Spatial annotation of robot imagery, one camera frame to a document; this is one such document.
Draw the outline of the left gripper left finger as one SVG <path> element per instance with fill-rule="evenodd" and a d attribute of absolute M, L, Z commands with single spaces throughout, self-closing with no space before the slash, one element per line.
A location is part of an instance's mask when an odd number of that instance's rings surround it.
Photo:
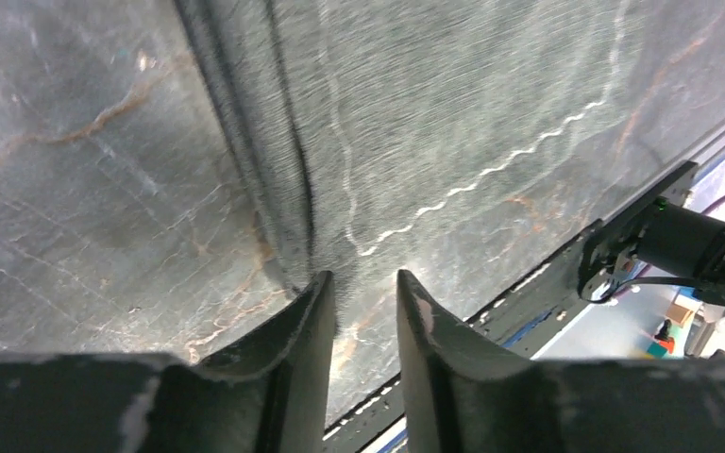
<path fill-rule="evenodd" d="M 0 452 L 316 452 L 336 330 L 334 278 L 204 360 L 0 354 Z"/>

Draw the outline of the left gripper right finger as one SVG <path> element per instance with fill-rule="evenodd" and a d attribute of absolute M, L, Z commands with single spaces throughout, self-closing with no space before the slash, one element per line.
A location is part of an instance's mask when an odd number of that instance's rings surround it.
<path fill-rule="evenodd" d="M 412 452 L 725 452 L 725 359 L 532 361 L 396 275 Z"/>

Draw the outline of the grey cloth napkin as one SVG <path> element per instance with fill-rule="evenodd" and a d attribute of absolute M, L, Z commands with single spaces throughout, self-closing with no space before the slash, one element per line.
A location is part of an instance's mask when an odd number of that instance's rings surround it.
<path fill-rule="evenodd" d="M 378 280 L 625 125 L 677 1 L 179 1 L 274 252 Z"/>

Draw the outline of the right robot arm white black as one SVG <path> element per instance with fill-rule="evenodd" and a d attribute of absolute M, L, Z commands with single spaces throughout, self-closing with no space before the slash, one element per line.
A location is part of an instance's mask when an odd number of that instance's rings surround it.
<path fill-rule="evenodd" d="M 580 299 L 604 304 L 632 285 L 690 289 L 725 307 L 725 222 L 658 197 L 599 226 L 582 252 Z"/>

